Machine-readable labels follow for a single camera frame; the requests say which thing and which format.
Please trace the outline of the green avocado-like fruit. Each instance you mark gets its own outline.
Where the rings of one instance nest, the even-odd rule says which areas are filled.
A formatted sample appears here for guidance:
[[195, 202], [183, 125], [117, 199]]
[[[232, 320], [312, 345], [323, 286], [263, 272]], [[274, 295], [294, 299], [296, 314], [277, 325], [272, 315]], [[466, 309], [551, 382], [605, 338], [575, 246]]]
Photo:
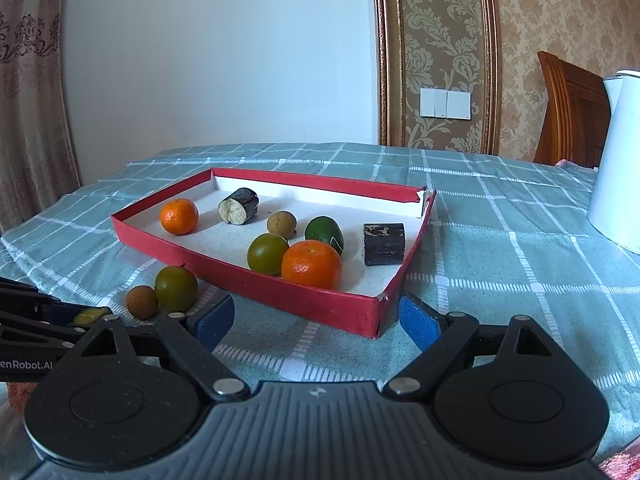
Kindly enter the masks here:
[[339, 255], [344, 252], [344, 235], [335, 220], [328, 216], [311, 219], [305, 229], [305, 240], [318, 240], [330, 245]]

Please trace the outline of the white wall switch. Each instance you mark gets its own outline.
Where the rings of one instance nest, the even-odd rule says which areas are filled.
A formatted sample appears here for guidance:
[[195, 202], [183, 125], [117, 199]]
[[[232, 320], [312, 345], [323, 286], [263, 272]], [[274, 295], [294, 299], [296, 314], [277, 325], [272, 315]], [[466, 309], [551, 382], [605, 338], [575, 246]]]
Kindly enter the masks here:
[[470, 120], [472, 93], [439, 88], [421, 88], [419, 114], [427, 118]]

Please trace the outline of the wooden headboard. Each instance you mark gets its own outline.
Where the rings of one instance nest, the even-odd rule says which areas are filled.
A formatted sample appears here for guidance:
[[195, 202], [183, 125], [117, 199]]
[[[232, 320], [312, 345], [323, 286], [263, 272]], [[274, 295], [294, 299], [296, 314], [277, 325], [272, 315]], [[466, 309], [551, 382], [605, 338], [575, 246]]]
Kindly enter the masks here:
[[611, 119], [603, 78], [546, 51], [538, 60], [548, 104], [534, 161], [599, 166]]

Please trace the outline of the green cucumber piece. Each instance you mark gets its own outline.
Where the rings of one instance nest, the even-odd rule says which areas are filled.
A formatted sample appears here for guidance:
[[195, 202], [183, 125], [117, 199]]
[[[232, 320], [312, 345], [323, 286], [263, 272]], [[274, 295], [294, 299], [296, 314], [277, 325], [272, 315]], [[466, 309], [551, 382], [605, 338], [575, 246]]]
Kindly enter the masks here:
[[73, 319], [73, 324], [80, 327], [91, 327], [101, 318], [111, 315], [112, 310], [108, 307], [87, 308], [78, 313]]

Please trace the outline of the patterned curtain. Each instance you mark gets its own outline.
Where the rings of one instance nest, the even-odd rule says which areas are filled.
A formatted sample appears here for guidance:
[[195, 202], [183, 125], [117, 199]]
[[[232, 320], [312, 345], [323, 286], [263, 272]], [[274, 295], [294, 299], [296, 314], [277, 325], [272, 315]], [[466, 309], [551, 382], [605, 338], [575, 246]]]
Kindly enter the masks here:
[[1, 231], [79, 188], [63, 98], [63, 0], [1, 0]]

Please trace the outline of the small orange mandarin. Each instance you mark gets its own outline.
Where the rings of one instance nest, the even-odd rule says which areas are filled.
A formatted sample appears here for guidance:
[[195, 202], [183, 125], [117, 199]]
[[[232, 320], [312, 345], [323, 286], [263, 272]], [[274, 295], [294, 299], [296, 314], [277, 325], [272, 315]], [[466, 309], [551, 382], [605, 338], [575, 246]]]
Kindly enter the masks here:
[[172, 235], [186, 235], [198, 227], [198, 207], [187, 198], [177, 198], [160, 210], [160, 225]]

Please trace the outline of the brown longan fruit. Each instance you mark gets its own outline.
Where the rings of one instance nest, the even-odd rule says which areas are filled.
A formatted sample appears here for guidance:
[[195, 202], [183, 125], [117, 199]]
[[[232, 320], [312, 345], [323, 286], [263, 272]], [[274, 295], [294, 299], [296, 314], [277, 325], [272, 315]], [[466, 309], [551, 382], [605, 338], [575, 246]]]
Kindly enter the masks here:
[[290, 240], [296, 234], [297, 219], [287, 210], [274, 212], [267, 220], [267, 231]]
[[127, 292], [125, 306], [128, 312], [138, 320], [147, 320], [157, 315], [158, 300], [155, 290], [150, 286], [139, 285]]

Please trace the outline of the teal checked bed blanket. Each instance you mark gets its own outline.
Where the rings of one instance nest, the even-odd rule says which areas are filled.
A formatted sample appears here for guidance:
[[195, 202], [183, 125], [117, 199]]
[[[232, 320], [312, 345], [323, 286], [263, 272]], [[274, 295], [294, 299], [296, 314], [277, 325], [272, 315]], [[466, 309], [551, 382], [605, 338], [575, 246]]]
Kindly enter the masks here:
[[130, 162], [37, 214], [1, 241], [1, 273], [46, 292], [116, 307], [158, 264], [119, 243], [111, 214], [209, 167], [277, 170], [434, 188], [437, 200], [404, 285], [483, 322], [531, 315], [604, 393], [598, 457], [623, 474], [639, 433], [639, 259], [590, 226], [596, 174], [497, 156], [363, 144], [178, 148]]

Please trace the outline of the white electric kettle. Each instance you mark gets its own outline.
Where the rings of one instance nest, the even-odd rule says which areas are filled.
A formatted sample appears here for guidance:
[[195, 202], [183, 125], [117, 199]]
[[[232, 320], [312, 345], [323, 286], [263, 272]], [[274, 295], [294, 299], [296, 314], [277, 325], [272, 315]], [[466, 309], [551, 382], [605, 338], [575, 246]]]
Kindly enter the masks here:
[[640, 144], [638, 70], [604, 80], [611, 120], [588, 208], [591, 225], [609, 240], [639, 251]]

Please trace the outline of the large orange mandarin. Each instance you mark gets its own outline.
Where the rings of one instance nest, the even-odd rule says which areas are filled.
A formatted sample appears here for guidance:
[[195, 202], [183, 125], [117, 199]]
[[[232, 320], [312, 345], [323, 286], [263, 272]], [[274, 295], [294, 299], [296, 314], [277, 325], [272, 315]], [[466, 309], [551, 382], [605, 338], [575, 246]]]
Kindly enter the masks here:
[[342, 277], [342, 259], [329, 244], [320, 240], [303, 240], [285, 252], [281, 276], [297, 285], [336, 289]]

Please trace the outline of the green round fruit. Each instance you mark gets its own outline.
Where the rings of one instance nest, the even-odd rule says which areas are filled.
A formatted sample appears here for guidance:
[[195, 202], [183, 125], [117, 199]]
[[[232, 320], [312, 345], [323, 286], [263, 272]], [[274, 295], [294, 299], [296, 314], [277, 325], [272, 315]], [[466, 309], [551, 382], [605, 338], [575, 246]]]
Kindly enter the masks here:
[[186, 312], [198, 299], [198, 280], [184, 266], [165, 266], [157, 273], [155, 295], [169, 312]]
[[284, 237], [271, 233], [260, 234], [247, 249], [248, 267], [260, 274], [277, 276], [281, 272], [281, 262], [288, 248], [290, 246]]

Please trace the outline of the red shallow box tray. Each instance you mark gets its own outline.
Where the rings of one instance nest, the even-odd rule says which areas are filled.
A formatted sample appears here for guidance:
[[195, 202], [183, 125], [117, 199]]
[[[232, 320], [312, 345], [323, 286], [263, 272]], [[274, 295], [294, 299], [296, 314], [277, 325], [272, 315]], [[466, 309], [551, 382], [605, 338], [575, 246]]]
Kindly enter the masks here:
[[113, 214], [121, 242], [229, 292], [376, 338], [426, 230], [428, 188], [210, 168]]

